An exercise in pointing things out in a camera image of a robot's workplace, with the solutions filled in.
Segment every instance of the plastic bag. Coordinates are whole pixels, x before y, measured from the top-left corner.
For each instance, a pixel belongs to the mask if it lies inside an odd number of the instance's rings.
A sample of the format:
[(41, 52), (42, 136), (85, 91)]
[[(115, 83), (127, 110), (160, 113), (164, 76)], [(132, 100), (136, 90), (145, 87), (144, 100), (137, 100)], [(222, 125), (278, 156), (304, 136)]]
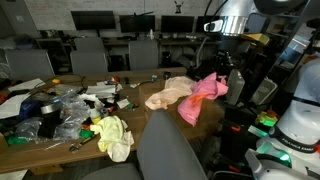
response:
[(79, 96), (69, 94), (68, 97), (61, 99), (62, 111), (60, 117), (63, 123), (56, 127), (53, 135), (54, 140), (78, 139), (81, 124), (90, 116), (89, 106)]
[(32, 117), (17, 124), (15, 136), (24, 138), (29, 142), (32, 140), (35, 140), (36, 143), (39, 142), (40, 138), (38, 138), (38, 130), (41, 125), (41, 120), (42, 118)]

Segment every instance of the bottle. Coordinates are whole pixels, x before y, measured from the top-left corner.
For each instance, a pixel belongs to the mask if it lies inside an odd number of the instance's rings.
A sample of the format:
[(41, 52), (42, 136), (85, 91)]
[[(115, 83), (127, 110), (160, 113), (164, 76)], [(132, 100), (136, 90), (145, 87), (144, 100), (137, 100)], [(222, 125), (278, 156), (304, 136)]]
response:
[(84, 100), (90, 107), (90, 118), (93, 124), (97, 124), (101, 120), (100, 112), (94, 106), (94, 101)]

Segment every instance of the computer screen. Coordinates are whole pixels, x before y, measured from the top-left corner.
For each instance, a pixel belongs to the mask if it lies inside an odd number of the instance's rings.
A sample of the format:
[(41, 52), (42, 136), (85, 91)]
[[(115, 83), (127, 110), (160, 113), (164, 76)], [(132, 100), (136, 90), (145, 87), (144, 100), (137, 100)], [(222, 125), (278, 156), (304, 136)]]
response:
[(143, 16), (132, 16), (132, 15), (121, 15), (120, 27), (121, 32), (149, 32), (150, 29), (155, 31), (155, 16), (154, 15), (143, 15)]
[(71, 11), (77, 30), (116, 29), (113, 11)]
[[(215, 17), (213, 18), (213, 20), (216, 21), (216, 20), (219, 20), (219, 18), (220, 18), (219, 16), (215, 16)], [(211, 19), (212, 19), (212, 16), (206, 16), (206, 20), (203, 21), (203, 20), (204, 20), (204, 16), (198, 16), (196, 32), (199, 32), (199, 33), (200, 33), (200, 32), (204, 32), (203, 25), (204, 25), (205, 23), (210, 22)]]
[(162, 16), (161, 32), (192, 32), (193, 16)]

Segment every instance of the peach cloth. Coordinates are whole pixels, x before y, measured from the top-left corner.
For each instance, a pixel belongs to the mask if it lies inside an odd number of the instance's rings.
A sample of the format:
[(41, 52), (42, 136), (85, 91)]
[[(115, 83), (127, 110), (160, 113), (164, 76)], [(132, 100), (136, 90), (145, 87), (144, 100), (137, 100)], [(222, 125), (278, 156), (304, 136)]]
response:
[(225, 79), (223, 78), (221, 82), (218, 82), (216, 78), (217, 74), (212, 73), (204, 80), (199, 81), (192, 87), (192, 94), (179, 105), (178, 111), (180, 115), (192, 126), (195, 126), (198, 121), (204, 98), (213, 100), (227, 93), (228, 87)]
[(179, 97), (189, 96), (194, 84), (193, 80), (184, 76), (170, 78), (166, 81), (164, 90), (150, 96), (145, 105), (152, 110), (167, 109), (167, 106), (175, 103)]

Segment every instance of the chair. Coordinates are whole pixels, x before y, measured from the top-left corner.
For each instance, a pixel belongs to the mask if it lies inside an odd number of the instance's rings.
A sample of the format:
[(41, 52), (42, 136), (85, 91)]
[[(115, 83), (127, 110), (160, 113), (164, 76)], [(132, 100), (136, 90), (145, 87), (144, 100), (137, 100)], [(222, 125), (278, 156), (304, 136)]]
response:
[(78, 51), (105, 51), (100, 37), (75, 38), (74, 43)]
[(207, 179), (194, 151), (164, 109), (154, 111), (137, 150), (142, 174), (133, 164), (119, 164), (93, 172), (83, 180), (204, 180)]
[(70, 57), (74, 74), (88, 76), (108, 72), (104, 51), (72, 51)]
[(55, 75), (47, 50), (7, 50), (5, 56), (13, 79), (27, 80)]
[(157, 69), (159, 64), (157, 41), (130, 41), (129, 60), (131, 70)]

